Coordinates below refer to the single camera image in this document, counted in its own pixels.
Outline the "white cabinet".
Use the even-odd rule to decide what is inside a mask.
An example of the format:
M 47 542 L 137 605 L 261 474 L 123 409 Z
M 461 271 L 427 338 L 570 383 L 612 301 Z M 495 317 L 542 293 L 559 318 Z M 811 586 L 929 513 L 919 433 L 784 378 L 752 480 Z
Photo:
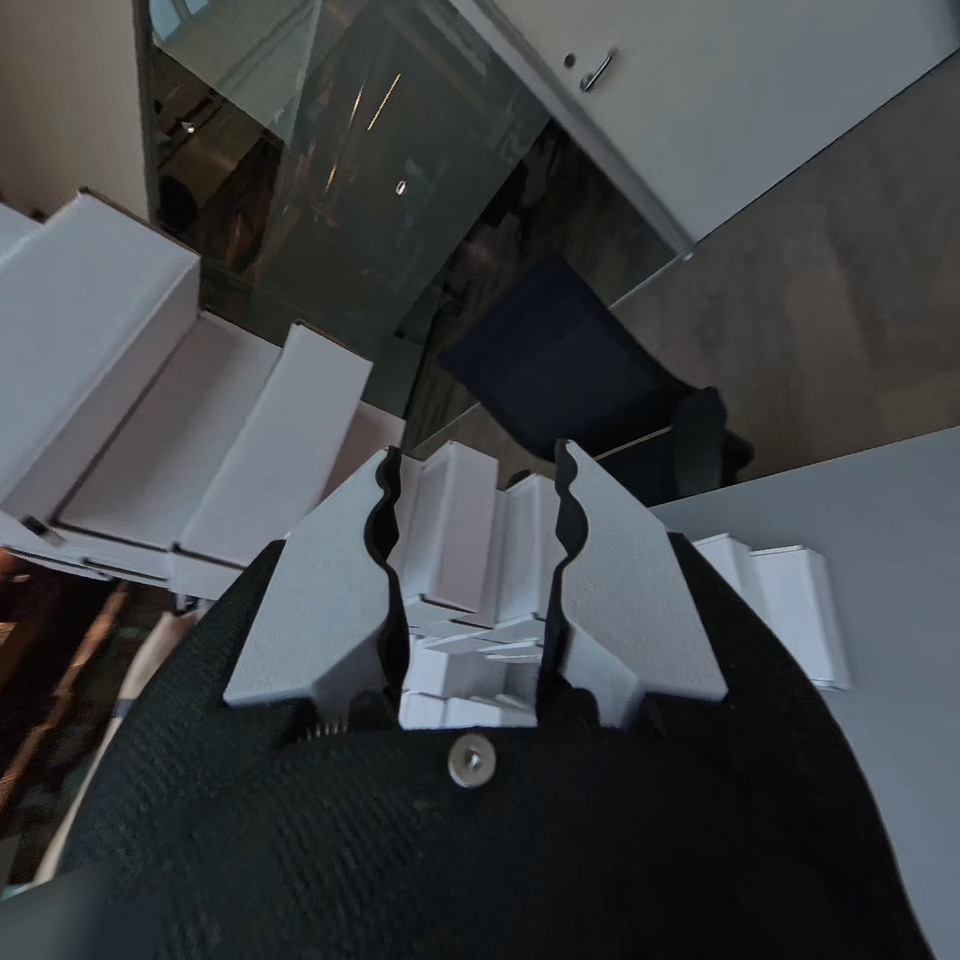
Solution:
M 682 256 L 958 50 L 958 2 L 452 5 Z

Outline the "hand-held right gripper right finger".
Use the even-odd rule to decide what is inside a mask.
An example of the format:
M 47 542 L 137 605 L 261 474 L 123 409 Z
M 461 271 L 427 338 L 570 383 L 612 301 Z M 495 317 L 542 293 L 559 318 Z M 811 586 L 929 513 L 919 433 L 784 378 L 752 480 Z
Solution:
M 722 702 L 728 685 L 663 522 L 569 438 L 535 692 L 543 729 L 626 730 L 649 694 Z

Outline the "dark office chair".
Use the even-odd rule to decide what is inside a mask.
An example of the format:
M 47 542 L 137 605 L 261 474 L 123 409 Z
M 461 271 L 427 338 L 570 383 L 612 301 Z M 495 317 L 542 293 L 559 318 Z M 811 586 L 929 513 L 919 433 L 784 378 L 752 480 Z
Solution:
M 528 453 L 575 442 L 647 507 L 732 486 L 755 457 L 719 390 L 671 373 L 554 250 L 438 366 Z

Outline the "row of large white boxes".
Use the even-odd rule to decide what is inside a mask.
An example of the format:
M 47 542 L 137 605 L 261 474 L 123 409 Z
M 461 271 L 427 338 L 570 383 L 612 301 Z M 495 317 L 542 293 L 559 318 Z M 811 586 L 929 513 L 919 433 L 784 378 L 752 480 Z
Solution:
M 214 600 L 404 421 L 372 363 L 296 321 L 281 346 L 199 305 L 200 258 L 82 191 L 2 206 L 2 548 Z

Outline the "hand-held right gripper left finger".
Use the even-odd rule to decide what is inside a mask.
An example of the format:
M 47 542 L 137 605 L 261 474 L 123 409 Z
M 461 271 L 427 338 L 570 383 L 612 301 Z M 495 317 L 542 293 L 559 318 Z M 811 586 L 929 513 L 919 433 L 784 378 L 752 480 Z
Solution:
M 388 446 L 288 534 L 225 686 L 231 707 L 308 699 L 347 714 L 366 692 L 396 710 L 410 662 L 396 506 L 402 453 Z

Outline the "pile of small white boxes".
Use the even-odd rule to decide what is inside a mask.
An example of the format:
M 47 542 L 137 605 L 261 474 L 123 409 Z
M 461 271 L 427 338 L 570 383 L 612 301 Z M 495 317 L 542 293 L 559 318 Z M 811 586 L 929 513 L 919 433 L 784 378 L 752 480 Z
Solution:
M 410 632 L 405 729 L 534 728 L 550 584 L 563 550 L 555 481 L 498 490 L 494 458 L 449 442 L 404 458 L 390 554 Z M 729 534 L 691 541 L 664 522 L 727 684 L 722 702 L 647 695 L 650 724 L 843 742 L 821 694 L 843 689 L 824 559 L 754 552 Z

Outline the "glass partition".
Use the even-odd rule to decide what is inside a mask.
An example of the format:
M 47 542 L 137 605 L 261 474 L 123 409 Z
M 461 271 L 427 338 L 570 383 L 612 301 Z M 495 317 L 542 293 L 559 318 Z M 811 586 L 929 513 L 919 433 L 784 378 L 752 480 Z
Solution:
M 450 260 L 548 115 L 450 2 L 150 1 L 162 225 L 201 304 L 298 321 L 402 417 Z

